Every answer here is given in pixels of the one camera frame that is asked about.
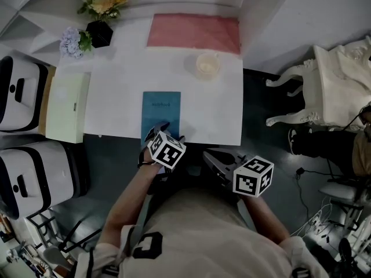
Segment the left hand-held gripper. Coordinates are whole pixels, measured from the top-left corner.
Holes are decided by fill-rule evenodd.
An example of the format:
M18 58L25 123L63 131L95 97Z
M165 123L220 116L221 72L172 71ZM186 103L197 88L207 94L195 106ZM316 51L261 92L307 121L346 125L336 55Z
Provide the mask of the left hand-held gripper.
M186 152L186 146L170 135L169 122L161 122L151 128L144 139L138 167L160 164L171 172Z

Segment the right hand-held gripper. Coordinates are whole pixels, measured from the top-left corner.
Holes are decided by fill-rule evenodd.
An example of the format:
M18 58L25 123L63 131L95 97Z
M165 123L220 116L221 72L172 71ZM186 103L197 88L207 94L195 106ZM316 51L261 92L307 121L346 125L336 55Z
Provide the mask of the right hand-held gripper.
M271 185L274 164L259 156L246 162L246 156L235 151L205 150L203 160L223 186L232 182L234 193L259 197Z

